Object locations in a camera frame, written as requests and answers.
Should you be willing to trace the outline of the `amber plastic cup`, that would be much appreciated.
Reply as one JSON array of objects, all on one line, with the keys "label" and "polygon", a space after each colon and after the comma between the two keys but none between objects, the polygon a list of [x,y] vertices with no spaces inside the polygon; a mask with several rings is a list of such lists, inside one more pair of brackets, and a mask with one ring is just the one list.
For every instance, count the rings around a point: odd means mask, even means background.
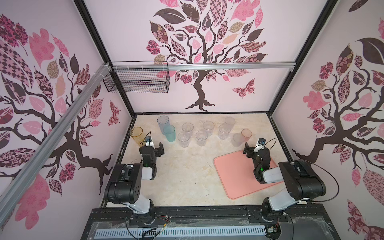
[{"label": "amber plastic cup", "polygon": [[142,127],[133,127],[130,130],[130,136],[139,146],[145,139],[144,130]]}]

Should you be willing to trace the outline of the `pink tray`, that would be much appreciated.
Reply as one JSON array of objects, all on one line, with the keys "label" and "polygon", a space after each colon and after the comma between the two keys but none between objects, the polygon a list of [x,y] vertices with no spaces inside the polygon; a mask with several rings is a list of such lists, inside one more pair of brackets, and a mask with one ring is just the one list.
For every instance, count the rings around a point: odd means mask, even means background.
[{"label": "pink tray", "polygon": [[242,151],[216,157],[214,165],[229,199],[235,200],[279,183],[261,184],[254,176],[254,165]]}]

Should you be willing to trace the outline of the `teal plastic cup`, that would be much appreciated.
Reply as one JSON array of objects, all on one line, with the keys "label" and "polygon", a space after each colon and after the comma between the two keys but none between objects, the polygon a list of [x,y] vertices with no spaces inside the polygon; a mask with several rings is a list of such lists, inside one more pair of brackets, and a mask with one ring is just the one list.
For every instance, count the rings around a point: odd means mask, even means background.
[{"label": "teal plastic cup", "polygon": [[168,142],[174,142],[176,140],[176,129],[172,125],[168,125],[164,127],[164,135],[166,136],[166,139]]}]

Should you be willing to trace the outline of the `blue-grey plastic cup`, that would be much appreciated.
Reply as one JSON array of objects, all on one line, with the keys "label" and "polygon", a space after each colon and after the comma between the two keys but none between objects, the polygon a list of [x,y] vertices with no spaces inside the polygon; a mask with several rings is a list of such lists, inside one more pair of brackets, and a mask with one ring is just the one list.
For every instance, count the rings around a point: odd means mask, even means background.
[{"label": "blue-grey plastic cup", "polygon": [[164,132],[165,127],[170,125],[169,117],[165,116],[165,115],[159,116],[157,118],[157,123],[159,125],[160,130],[161,130],[161,133],[164,135],[165,134],[165,132]]}]

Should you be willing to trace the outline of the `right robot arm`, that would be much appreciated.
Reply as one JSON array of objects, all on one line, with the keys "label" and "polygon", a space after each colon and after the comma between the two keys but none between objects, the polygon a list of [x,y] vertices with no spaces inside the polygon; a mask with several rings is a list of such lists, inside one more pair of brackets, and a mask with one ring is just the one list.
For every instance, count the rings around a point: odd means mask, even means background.
[{"label": "right robot arm", "polygon": [[277,167],[272,168],[270,150],[263,145],[251,147],[247,143],[243,154],[253,160],[254,176],[260,184],[285,184],[283,190],[263,201],[261,216],[267,222],[300,201],[326,194],[326,185],[312,169],[311,164],[304,160],[280,162]]}]

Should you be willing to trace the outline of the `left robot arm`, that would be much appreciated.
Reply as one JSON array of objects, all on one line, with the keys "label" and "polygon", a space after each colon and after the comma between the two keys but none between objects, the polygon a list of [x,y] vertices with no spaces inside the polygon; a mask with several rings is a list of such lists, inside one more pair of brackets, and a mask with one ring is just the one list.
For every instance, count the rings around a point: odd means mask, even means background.
[{"label": "left robot arm", "polygon": [[153,142],[144,143],[139,152],[142,160],[135,164],[117,164],[104,192],[104,200],[114,205],[124,205],[137,215],[150,214],[153,201],[141,194],[142,181],[154,180],[157,175],[157,158],[165,154],[164,146],[157,148]]}]

